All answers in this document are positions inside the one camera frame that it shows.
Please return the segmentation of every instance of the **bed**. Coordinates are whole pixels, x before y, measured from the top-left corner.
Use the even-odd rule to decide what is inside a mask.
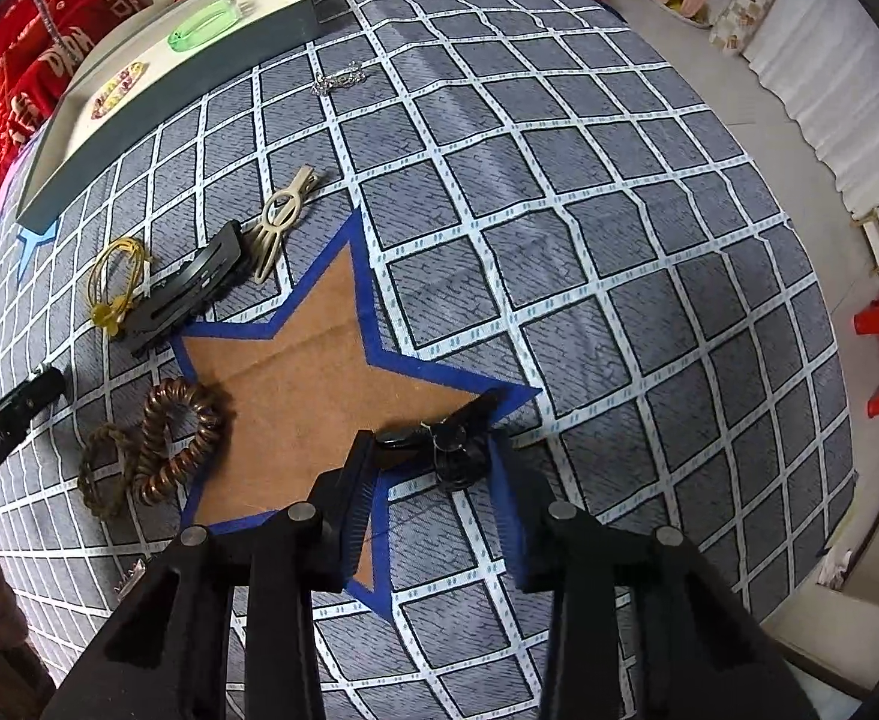
[[[313,1],[316,41],[129,143],[47,234],[8,213],[28,167],[11,182],[0,395],[41,362],[72,392],[1,469],[0,560],[55,678],[116,606],[122,572],[229,497],[228,484],[215,500],[182,490],[105,527],[84,509],[90,430],[140,408],[164,376],[196,373],[186,341],[144,361],[108,343],[85,275],[131,234],[162,279],[228,218],[250,223],[303,162],[324,183],[276,274],[234,288],[185,338],[262,337],[348,242],[377,354],[514,386],[508,428],[558,496],[617,527],[683,529],[766,617],[817,564],[855,479],[817,278],[748,155],[594,1]],[[364,83],[311,93],[351,61]],[[379,494],[389,527],[372,586],[313,598],[327,714],[534,717],[550,601],[510,583],[485,486],[446,497],[427,474],[388,477]],[[617,604],[632,714],[628,594]],[[227,690],[239,717],[244,624],[238,593]]]

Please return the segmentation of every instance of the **white floor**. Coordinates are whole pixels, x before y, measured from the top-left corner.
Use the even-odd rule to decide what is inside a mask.
[[[742,57],[724,57],[709,45],[709,32],[664,12],[652,0],[610,0],[630,28],[671,63],[716,112],[753,157],[815,268],[839,343],[852,421],[853,452],[860,480],[853,515],[836,536],[836,547],[853,548],[879,509],[879,418],[868,419],[865,402],[879,389],[879,341],[858,337],[852,317],[879,295],[879,277],[862,231],[836,191],[835,177],[802,139],[798,125],[772,92],[759,85]],[[802,591],[786,603],[804,605]],[[812,624],[817,610],[788,615]]]

